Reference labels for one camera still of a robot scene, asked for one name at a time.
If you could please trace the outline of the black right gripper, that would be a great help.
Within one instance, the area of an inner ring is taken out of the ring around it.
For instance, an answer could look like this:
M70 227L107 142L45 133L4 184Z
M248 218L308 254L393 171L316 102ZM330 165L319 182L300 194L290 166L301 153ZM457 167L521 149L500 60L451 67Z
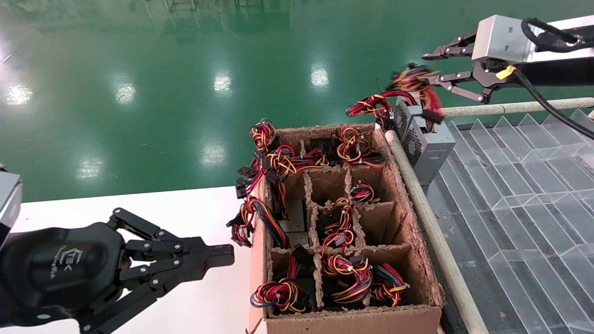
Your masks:
M475 29L454 38L449 44L437 46L433 52L422 55L422 59L433 61L454 57L471 57L476 38L477 30ZM505 70L508 65L509 63L506 61L474 61L473 71L443 76L437 74L428 75L427 83L475 102L490 103L493 90L516 87L513 77L499 79L496 76L499 72ZM478 83L483 91L477 93L460 86L469 82Z

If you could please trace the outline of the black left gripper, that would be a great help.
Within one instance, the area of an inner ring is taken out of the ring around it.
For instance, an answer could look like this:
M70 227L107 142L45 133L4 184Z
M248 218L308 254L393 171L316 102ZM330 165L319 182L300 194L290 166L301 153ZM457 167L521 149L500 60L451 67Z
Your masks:
M123 247L115 230L140 239ZM182 258L122 270L117 277L122 248L130 258ZM234 262L230 244L178 237L123 208L113 210L109 226L10 233L1 249L1 326L37 326L96 312L78 320L80 332L111 334L179 284ZM122 294L117 283L130 293L115 302Z

